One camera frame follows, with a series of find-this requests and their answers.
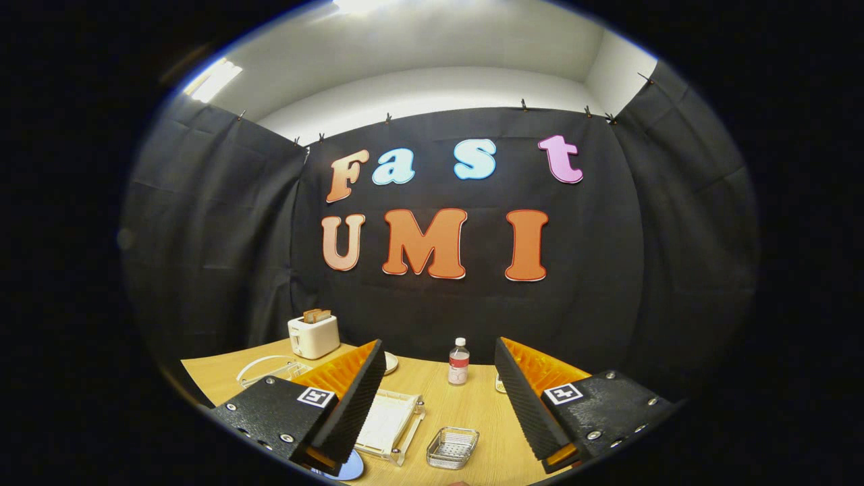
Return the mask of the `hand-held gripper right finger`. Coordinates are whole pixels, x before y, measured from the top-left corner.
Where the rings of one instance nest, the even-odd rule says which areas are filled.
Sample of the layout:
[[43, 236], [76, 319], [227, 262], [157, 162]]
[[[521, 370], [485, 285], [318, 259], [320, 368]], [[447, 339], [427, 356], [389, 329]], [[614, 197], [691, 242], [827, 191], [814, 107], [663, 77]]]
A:
[[546, 473], [607, 456], [678, 410], [623, 372], [592, 375], [505, 337], [495, 342], [494, 365]]

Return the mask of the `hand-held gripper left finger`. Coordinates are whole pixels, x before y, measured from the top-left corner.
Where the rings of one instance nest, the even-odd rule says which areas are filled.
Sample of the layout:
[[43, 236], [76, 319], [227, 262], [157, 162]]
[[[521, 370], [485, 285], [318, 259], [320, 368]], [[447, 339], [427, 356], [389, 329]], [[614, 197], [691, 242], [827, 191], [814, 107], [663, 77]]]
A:
[[374, 340], [293, 379], [266, 375], [211, 418], [280, 461], [338, 473], [384, 375], [385, 348]]

